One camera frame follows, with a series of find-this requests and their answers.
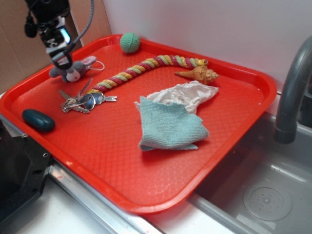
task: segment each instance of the sink basin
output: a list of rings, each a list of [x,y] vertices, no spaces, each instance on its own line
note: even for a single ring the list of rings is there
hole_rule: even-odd
[[[265,113],[195,193],[237,233],[312,233],[312,131],[298,126],[295,142],[280,144],[273,123]]]

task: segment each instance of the keys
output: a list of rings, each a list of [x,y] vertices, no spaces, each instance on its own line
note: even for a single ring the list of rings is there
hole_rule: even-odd
[[[60,105],[63,112],[67,113],[70,110],[80,111],[83,113],[89,113],[95,105],[100,105],[104,101],[117,101],[117,96],[106,97],[103,93],[91,93],[85,94],[86,89],[90,85],[92,79],[80,90],[76,97],[71,97],[62,90],[59,93],[66,100]]]

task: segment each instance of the plastic tray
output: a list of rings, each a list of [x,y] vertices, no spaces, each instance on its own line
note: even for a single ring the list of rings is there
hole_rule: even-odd
[[[7,91],[0,99],[0,112],[119,207],[137,214],[155,213],[190,195],[271,104],[276,86],[261,72],[144,39],[139,51],[126,54],[119,39],[120,35],[104,37],[74,53],[74,60],[96,56],[105,64],[104,71],[90,70],[79,81],[64,83],[49,77],[49,66]],[[158,55],[207,59],[208,67],[220,74],[212,83],[219,87],[218,94],[197,109],[210,132],[209,138],[195,143],[198,150],[143,152],[138,147],[142,129],[134,102],[189,82],[174,74],[186,68],[162,66],[145,72],[106,92],[118,96],[117,102],[105,102],[89,114],[60,109],[64,100],[59,89],[75,96],[91,77],[95,85]],[[56,128],[49,133],[35,131],[21,117],[26,108],[46,113]]]

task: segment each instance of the stuffed toy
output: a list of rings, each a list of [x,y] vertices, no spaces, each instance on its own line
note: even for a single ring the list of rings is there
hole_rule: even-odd
[[[73,63],[72,67],[68,70],[61,70],[57,67],[53,67],[49,75],[52,78],[61,76],[64,82],[75,82],[79,80],[87,70],[91,69],[91,65],[97,61],[97,58],[94,56],[90,56],[85,58],[82,61],[76,61]]]

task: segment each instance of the white wall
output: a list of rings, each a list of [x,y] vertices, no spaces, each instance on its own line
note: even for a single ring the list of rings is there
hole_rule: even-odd
[[[264,72],[281,90],[312,35],[312,0],[103,0],[113,34],[140,37]]]

